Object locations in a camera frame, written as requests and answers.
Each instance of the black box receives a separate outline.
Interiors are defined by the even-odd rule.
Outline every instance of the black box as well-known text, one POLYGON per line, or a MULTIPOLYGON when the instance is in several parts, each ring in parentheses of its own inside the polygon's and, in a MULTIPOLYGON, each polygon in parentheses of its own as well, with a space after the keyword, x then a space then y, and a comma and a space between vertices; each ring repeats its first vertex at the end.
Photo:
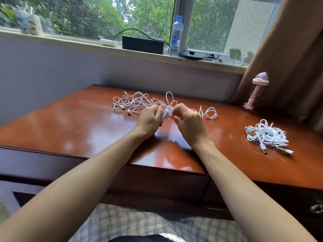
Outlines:
POLYGON ((137 37, 122 36, 122 48, 133 51, 163 54, 164 42, 137 37))

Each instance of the window glass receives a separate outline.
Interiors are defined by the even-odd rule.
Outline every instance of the window glass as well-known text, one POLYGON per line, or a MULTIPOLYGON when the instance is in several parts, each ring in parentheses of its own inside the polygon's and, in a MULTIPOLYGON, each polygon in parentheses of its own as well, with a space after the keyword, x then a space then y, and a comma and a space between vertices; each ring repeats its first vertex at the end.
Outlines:
MULTIPOLYGON (((5 27, 20 27, 23 11, 40 16, 45 33, 99 40, 137 28, 169 41, 174 0, 0 0, 0 7, 0 25, 5 27)), ((124 34, 144 37, 136 31, 124 34)))
POLYGON ((196 0, 187 48, 249 64, 271 25, 274 7, 254 0, 196 0))

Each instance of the person's right arm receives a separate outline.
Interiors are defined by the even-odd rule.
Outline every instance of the person's right arm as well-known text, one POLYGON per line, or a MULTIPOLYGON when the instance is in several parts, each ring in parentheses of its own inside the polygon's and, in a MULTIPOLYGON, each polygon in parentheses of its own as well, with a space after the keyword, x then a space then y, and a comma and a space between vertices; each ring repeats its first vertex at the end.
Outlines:
POLYGON ((197 112, 179 104, 174 108, 172 118, 205 165, 248 241, 316 241, 208 140, 203 119, 197 112))

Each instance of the black cable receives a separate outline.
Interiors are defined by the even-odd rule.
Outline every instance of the black cable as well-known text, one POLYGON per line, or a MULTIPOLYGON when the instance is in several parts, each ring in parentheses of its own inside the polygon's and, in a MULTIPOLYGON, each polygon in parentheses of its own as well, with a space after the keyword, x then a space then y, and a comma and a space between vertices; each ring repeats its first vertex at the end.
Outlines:
POLYGON ((154 40, 154 41, 161 41, 161 42, 164 42, 164 43, 166 43, 167 44, 167 46, 169 46, 170 48, 171 48, 171 46, 166 42, 166 41, 164 41, 164 40, 160 40, 160 39, 154 39, 154 38, 151 38, 150 36, 148 36, 145 32, 142 32, 141 30, 139 30, 139 29, 136 29, 136 28, 127 28, 127 29, 125 29, 125 30, 123 30, 123 31, 120 31, 115 37, 113 37, 111 40, 114 40, 117 36, 119 36, 122 32, 125 32, 125 31, 127 31, 127 30, 135 30, 135 31, 139 31, 140 33, 142 33, 142 34, 144 34, 145 36, 147 36, 149 39, 151 39, 151 40, 154 40))

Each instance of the blue bottle cap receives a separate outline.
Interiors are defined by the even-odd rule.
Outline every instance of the blue bottle cap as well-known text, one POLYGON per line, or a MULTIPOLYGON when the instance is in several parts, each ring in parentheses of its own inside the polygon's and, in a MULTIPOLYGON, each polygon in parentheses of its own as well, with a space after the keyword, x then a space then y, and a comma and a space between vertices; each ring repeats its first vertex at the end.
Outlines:
POLYGON ((176 22, 178 22, 178 23, 179 23, 179 22, 181 22, 181 21, 182 21, 182 19, 183 19, 183 17, 182 17, 182 16, 179 16, 179 15, 178 15, 178 16, 176 16, 176 22))

